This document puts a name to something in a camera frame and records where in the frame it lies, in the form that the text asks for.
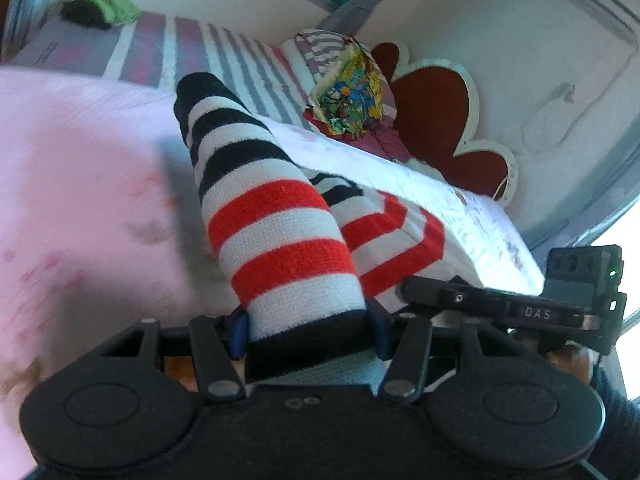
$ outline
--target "cable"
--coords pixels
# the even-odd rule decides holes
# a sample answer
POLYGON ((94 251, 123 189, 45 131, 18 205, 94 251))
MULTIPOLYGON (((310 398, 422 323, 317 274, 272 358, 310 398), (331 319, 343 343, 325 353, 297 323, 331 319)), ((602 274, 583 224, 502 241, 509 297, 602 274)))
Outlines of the cable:
POLYGON ((598 360, 596 361, 596 367, 593 373, 595 374, 600 369, 600 364, 602 363, 602 354, 598 354, 598 360))
POLYGON ((507 175, 502 182, 500 183, 500 185, 497 187, 497 189, 495 190, 494 195, 492 196, 492 200, 495 200, 495 197, 498 195, 498 193, 500 193, 500 190, 502 189, 502 186, 504 186, 507 183, 507 179, 509 178, 509 175, 507 175))
POLYGON ((640 52, 640 44, 636 44, 636 49, 629 55, 629 57, 626 58, 626 61, 624 63, 624 65, 622 66, 622 68, 620 68, 614 75, 613 78, 611 78, 611 80, 605 85, 605 87, 603 88, 602 92, 600 92, 600 94, 593 100, 591 101, 585 108, 584 110, 582 110, 578 116, 571 122, 571 124, 569 125, 569 127, 567 128, 567 130, 564 132, 564 134, 562 135, 561 139, 558 140, 557 142, 553 143, 550 146, 547 146, 546 148, 540 148, 540 149, 533 149, 529 147, 529 144, 527 143, 527 134, 525 133, 524 129, 527 126, 527 124, 529 124, 529 121, 540 111, 542 110, 543 107, 545 107, 548 103, 544 103, 542 108, 540 108, 540 110, 536 110, 533 113, 533 116, 530 117, 529 119, 527 119, 526 121, 524 121, 522 123, 522 126, 520 127, 520 139, 522 140, 522 145, 524 147, 524 150, 522 152, 517 151, 517 150, 513 150, 514 153, 518 154, 518 155, 526 155, 526 154, 530 154, 530 153, 545 153, 545 152, 549 152, 552 149, 558 148, 562 143, 565 142, 565 140, 568 139, 569 135, 571 135, 571 133, 573 133, 575 127, 577 126, 578 122, 580 122, 580 120, 596 105, 598 104, 600 101, 602 101, 603 97, 609 92, 609 90, 611 89, 611 87, 614 85, 614 83, 616 81, 618 81, 618 79, 620 78, 620 76, 622 76, 623 73, 626 72, 626 69, 629 67, 629 64, 631 63, 631 60, 638 54, 638 52, 640 52))

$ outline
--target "round pad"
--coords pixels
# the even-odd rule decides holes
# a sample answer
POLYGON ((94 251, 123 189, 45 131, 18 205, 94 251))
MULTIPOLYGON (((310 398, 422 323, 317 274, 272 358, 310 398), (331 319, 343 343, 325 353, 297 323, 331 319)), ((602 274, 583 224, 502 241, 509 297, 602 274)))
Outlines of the round pad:
POLYGON ((20 410, 34 456, 73 470, 134 465, 173 446, 194 417, 180 383, 136 360, 75 364, 40 384, 20 410))
POLYGON ((485 359, 442 383, 426 400, 441 436, 476 462, 546 470, 582 458, 604 424, 597 394, 550 365, 485 359))

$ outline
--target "colorful cloth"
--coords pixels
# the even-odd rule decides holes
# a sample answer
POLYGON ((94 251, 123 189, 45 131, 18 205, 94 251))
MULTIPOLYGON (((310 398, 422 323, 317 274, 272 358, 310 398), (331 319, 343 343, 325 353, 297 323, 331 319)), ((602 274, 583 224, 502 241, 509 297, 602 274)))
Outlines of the colorful cloth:
POLYGON ((357 140, 374 131, 383 117, 382 74, 353 38, 309 96, 305 116, 326 135, 357 140))
POLYGON ((183 78, 175 114, 209 241, 250 314, 253 379, 364 350, 364 296, 396 312, 405 305, 396 285, 407 276, 480 285, 435 216, 300 169, 215 76, 183 78))
MULTIPOLYGON (((344 52, 350 38, 336 32, 308 28, 299 32, 295 37, 295 42, 300 54, 306 61, 309 71, 316 82, 332 70, 344 52)), ((343 142, 373 153, 374 155, 386 158, 387 160, 398 160, 406 162, 411 158, 411 154, 400 140, 399 132, 393 128, 396 120, 396 103, 391 88, 386 78, 382 75, 375 60, 370 56, 366 46, 358 44, 366 55, 372 60, 374 72, 378 76, 382 89, 382 117, 377 124, 368 124, 367 131, 359 136, 347 136, 338 138, 343 142)), ((315 124, 319 130, 327 134, 325 122, 316 119, 313 114, 313 106, 307 109, 305 117, 315 124)))

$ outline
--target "pink blanket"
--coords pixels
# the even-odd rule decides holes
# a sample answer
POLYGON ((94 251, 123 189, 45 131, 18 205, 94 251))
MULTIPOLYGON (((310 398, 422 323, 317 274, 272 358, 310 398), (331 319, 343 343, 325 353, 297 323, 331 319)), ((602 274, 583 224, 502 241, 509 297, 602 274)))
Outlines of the pink blanket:
MULTIPOLYGON (((33 467, 17 413, 35 381, 134 320, 183 324, 238 300, 204 237, 174 95, 18 68, 0 70, 0 94, 0 471, 17 480, 33 467)), ((429 209, 485 285, 539 291, 539 269, 489 200, 266 123, 295 162, 429 209)))

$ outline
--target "bed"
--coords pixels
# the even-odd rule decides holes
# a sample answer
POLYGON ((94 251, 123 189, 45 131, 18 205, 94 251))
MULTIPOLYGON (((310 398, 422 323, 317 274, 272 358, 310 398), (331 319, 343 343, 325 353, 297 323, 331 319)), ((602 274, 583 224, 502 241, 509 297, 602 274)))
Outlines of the bed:
POLYGON ((170 326, 238 303, 207 245, 172 113, 185 73, 220 76, 297 164, 423 206, 485 286, 542 290, 540 269, 491 199, 314 132, 287 58, 239 34, 147 13, 107 32, 50 20, 2 67, 0 115, 11 125, 0 138, 4 478, 33 465, 16 416, 36 381, 134 320, 170 326))
MULTIPOLYGON (((212 72, 250 111, 318 132, 303 116, 307 96, 346 39, 305 29, 274 48, 208 23, 152 12, 107 31, 53 17, 12 63, 167 91, 188 73, 212 72)), ((444 173, 446 182, 492 196, 505 207, 516 189, 517 165, 507 147, 474 140, 479 97, 471 75, 446 60, 410 64, 402 44, 379 44, 372 55, 385 72, 380 75, 386 126, 347 142, 442 181, 444 173)))

